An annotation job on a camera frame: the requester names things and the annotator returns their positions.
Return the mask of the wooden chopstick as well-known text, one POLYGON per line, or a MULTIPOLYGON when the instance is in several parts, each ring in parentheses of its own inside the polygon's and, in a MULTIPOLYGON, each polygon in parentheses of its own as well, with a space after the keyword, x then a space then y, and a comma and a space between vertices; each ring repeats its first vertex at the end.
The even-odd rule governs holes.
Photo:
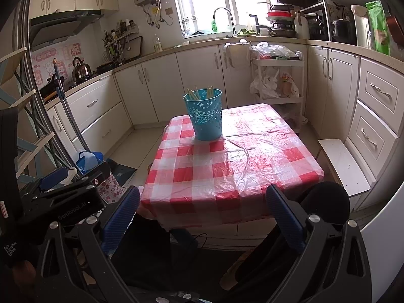
POLYGON ((187 88, 189 98, 192 100, 199 100, 198 96, 189 88, 187 88))
POLYGON ((195 93, 195 95, 197 96, 198 100, 201 100, 201 96, 200 96, 200 94, 199 94, 199 92, 198 92, 197 86, 194 86, 194 89, 195 89, 194 93, 195 93))
POLYGON ((214 97, 214 88, 212 86, 208 87, 207 89, 207 98, 214 97))

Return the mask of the teal perforated plastic bucket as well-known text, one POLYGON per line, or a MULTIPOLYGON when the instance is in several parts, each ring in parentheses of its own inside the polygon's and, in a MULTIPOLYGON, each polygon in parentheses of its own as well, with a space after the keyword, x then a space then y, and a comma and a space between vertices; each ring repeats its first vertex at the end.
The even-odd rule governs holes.
POLYGON ((207 89, 198 89, 201 100, 192 100, 188 92, 183 99, 196 139, 209 142, 222 135, 222 91, 214 88, 214 97, 207 98, 207 89))

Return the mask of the blue plastic bag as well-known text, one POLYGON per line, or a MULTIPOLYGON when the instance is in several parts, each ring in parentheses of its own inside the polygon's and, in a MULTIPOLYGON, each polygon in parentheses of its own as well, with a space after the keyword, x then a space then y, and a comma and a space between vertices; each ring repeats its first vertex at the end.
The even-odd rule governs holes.
POLYGON ((103 162, 103 153, 81 151, 76 165, 82 174, 86 174, 103 162))

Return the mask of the floral pink bag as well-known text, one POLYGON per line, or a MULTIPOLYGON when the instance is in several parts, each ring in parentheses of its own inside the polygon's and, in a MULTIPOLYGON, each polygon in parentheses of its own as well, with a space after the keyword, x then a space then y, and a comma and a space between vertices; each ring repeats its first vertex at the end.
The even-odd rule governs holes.
POLYGON ((120 186, 113 173, 110 173, 108 178, 97 186, 96 190, 107 204, 117 203, 124 194, 124 189, 120 186))

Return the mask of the wooden folding ladder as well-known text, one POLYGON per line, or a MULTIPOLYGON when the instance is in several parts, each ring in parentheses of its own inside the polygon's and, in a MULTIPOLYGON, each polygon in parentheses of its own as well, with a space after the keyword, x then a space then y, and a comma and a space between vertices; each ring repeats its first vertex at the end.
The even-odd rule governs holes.
POLYGON ((17 153, 14 169, 18 187, 48 175, 56 168, 53 131, 43 124, 36 89, 23 76, 27 49, 17 49, 1 58, 1 109, 17 110, 17 153))

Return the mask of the white stool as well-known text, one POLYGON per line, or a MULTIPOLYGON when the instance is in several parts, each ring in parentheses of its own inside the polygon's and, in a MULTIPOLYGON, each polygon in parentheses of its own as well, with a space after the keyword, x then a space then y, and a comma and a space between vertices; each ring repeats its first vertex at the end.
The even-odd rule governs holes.
POLYGON ((319 140, 318 143, 333 177, 350 197, 370 191, 370 185, 364 173, 341 140, 325 139, 319 140))

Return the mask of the black wok on stove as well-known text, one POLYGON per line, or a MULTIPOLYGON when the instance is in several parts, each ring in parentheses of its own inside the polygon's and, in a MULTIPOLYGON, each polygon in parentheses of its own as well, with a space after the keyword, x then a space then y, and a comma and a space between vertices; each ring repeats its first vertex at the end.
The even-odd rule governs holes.
POLYGON ((59 82, 56 79, 56 75, 53 74, 51 78, 47 79, 47 83, 40 89, 40 95, 44 103, 56 98, 57 96, 64 96, 64 77, 60 77, 62 86, 59 86, 59 82))

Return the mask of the red white checkered tablecloth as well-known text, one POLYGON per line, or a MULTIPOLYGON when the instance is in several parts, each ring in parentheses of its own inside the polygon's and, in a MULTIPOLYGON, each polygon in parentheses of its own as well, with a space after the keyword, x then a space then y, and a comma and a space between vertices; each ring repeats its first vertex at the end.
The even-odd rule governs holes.
POLYGON ((164 130, 138 213, 165 229, 249 222, 269 216, 269 185, 294 200, 323 177, 269 105, 223 110, 222 135, 211 142, 197 140, 190 117, 178 116, 164 130))

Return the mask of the metal kettle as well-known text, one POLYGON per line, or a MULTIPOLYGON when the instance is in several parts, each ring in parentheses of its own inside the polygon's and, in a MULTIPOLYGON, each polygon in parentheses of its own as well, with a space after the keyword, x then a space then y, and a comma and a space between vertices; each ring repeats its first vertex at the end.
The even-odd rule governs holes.
POLYGON ((79 57, 75 57, 72 61, 73 71, 72 79, 76 84, 80 84, 83 81, 92 77, 92 71, 88 64, 83 62, 79 57))

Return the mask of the black range hood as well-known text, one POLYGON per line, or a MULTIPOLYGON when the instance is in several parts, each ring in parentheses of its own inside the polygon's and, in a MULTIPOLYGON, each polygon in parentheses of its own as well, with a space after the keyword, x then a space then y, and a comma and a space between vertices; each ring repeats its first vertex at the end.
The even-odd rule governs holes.
POLYGON ((100 10, 55 12, 30 19, 30 48, 32 51, 63 42, 80 33, 102 17, 100 10))

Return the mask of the clear plastic bottle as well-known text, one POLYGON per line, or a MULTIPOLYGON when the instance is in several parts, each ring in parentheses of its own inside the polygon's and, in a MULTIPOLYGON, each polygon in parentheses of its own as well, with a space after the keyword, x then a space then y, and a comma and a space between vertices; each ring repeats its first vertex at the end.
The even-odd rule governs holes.
POLYGON ((155 34, 153 38, 153 46, 156 53, 163 51, 161 41, 159 37, 155 34))

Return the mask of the white rolling cart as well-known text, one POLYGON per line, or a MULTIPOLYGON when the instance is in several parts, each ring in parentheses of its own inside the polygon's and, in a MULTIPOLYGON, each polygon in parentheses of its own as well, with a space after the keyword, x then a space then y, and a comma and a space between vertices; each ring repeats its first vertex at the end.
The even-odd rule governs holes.
POLYGON ((306 70, 299 50, 270 45, 251 51, 250 92, 257 103, 273 107, 296 133, 304 123, 306 70))

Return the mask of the white plastic bags on cart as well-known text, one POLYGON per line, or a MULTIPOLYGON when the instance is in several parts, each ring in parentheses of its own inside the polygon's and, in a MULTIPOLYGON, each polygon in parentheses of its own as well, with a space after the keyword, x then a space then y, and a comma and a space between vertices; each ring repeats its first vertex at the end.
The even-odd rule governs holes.
POLYGON ((282 44, 259 42, 251 46, 251 94, 263 100, 299 98, 301 90, 293 72, 301 71, 305 62, 303 51, 282 44))

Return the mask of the white hanging trash bin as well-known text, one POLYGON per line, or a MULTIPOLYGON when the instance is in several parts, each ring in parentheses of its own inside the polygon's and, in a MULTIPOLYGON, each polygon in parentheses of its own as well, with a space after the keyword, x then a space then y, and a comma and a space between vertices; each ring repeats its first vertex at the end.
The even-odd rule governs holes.
POLYGON ((250 66, 251 43, 247 40, 241 39, 238 43, 227 43, 224 51, 232 68, 243 69, 250 66))

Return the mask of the green dish soap bottle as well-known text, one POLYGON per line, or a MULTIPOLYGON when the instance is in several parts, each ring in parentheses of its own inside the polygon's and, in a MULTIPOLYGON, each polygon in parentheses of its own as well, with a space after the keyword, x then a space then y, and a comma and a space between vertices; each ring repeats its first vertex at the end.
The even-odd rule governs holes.
POLYGON ((212 20, 212 32, 216 33, 217 31, 218 31, 218 29, 217 29, 217 25, 216 25, 216 20, 213 19, 212 20))

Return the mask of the white thermos jug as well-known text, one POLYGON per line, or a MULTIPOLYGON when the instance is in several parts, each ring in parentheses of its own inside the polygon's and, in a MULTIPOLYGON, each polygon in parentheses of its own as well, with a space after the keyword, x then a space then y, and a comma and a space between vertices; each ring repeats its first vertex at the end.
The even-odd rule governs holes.
POLYGON ((372 32, 368 20, 368 9, 356 4, 351 5, 350 9, 355 23, 357 46, 372 49, 372 32))

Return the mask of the green snack bag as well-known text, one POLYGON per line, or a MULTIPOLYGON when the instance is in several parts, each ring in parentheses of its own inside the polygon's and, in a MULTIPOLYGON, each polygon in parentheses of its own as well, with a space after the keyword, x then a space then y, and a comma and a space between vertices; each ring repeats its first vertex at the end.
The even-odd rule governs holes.
POLYGON ((366 8, 373 30, 375 49, 379 53, 389 56, 390 37, 382 3, 379 0, 368 2, 366 3, 366 8))

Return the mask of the chrome sink faucet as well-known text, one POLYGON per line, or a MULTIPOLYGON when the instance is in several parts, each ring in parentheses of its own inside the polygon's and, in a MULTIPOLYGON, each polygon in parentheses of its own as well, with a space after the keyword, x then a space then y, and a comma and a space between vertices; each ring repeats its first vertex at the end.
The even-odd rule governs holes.
POLYGON ((219 7, 215 9, 212 15, 212 20, 216 20, 217 33, 227 32, 227 37, 236 37, 236 25, 234 23, 234 17, 230 9, 226 7, 219 7))

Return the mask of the stack of pots and pans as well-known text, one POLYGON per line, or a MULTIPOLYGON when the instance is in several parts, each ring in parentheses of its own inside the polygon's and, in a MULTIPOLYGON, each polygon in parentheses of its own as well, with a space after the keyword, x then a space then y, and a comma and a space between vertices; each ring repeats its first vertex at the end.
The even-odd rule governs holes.
POLYGON ((268 24, 256 26, 258 34, 266 30, 269 36, 296 38, 293 10, 294 6, 290 4, 271 5, 270 11, 266 13, 268 24))

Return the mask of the wall utensil rack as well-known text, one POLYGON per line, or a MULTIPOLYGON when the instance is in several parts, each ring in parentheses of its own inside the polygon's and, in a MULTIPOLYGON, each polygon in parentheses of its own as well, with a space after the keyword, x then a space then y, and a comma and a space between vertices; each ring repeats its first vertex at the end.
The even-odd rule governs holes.
POLYGON ((120 20, 115 29, 105 30, 102 41, 108 60, 115 65, 123 64, 125 51, 131 49, 129 37, 138 33, 138 26, 129 19, 120 20))

